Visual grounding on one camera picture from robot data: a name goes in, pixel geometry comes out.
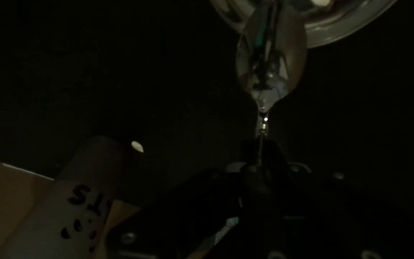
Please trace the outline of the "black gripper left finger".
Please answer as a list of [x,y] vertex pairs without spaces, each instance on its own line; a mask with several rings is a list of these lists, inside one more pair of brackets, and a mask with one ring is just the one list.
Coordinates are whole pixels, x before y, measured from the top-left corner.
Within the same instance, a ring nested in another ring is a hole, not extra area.
[[262,259],[247,212],[247,178],[259,172],[207,169],[106,237],[109,259]]

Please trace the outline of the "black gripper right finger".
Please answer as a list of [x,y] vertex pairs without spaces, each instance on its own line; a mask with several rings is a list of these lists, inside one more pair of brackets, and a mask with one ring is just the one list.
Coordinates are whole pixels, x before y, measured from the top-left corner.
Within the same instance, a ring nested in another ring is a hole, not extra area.
[[316,257],[414,259],[411,215],[290,165],[270,140],[259,140],[259,169],[286,221],[313,224],[308,238],[321,247]]

